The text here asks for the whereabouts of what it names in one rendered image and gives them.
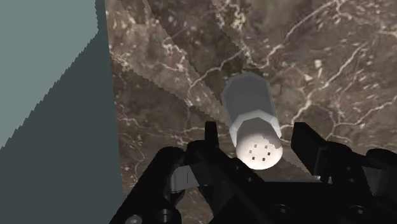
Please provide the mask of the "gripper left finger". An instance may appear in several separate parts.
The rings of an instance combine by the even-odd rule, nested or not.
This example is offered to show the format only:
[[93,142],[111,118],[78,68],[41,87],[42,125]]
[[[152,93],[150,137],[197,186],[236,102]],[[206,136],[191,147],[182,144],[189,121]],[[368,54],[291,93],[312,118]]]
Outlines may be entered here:
[[206,122],[203,140],[157,152],[109,224],[183,224],[176,206],[191,188],[211,208],[209,224],[264,224],[254,202],[259,183],[247,165],[220,150],[216,123]]

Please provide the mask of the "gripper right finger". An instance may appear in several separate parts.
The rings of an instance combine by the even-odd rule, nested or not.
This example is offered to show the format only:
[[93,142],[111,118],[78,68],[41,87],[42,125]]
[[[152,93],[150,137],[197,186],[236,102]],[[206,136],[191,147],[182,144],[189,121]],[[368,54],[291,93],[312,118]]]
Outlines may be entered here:
[[294,124],[290,145],[307,170],[333,188],[340,224],[397,224],[397,153],[372,148],[361,155],[305,122]]

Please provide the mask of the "white salt shaker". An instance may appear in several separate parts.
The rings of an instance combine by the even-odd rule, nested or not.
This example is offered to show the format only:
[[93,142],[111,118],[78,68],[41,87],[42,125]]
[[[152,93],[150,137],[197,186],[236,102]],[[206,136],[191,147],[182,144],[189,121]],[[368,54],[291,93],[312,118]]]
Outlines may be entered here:
[[227,81],[221,103],[237,158],[254,170],[278,163],[282,133],[269,82],[252,72],[235,75]]

